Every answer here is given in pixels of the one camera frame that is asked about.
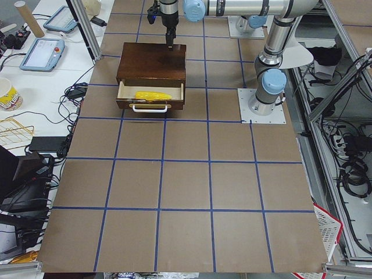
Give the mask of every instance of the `wooden box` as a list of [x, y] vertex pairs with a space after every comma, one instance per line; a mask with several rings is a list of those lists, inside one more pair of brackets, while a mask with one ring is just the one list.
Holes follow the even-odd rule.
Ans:
[[[186, 83], [186, 46], [125, 42], [116, 80], [119, 92], [116, 102], [121, 109], [183, 109]], [[137, 91], [167, 93], [166, 101], [135, 99]]]

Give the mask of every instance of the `open drawer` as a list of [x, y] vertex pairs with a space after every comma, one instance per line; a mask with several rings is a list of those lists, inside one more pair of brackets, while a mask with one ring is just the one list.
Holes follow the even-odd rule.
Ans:
[[[119, 91], [116, 102], [121, 109], [136, 112], [166, 112], [183, 109], [186, 84], [186, 46], [125, 42], [117, 70]], [[171, 95], [170, 99], [138, 99], [138, 91]]]

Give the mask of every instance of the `yellow cup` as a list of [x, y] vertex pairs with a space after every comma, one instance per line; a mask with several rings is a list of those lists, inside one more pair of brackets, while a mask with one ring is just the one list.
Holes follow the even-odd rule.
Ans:
[[11, 111], [19, 108], [23, 103], [23, 98], [18, 94], [10, 80], [0, 77], [0, 108]]

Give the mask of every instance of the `white metal plate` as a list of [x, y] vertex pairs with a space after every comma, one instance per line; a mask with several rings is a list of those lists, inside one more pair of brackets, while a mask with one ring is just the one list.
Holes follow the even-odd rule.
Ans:
[[228, 16], [228, 30], [230, 31], [230, 38], [246, 38], [246, 39], [264, 39], [265, 34], [263, 29], [257, 28], [252, 33], [241, 33], [236, 24], [240, 16]]
[[249, 98], [256, 93], [256, 89], [238, 89], [240, 116], [242, 123], [258, 123], [258, 124], [286, 124], [285, 116], [282, 105], [278, 105], [274, 108], [273, 112], [268, 116], [259, 116], [253, 113], [248, 107]]

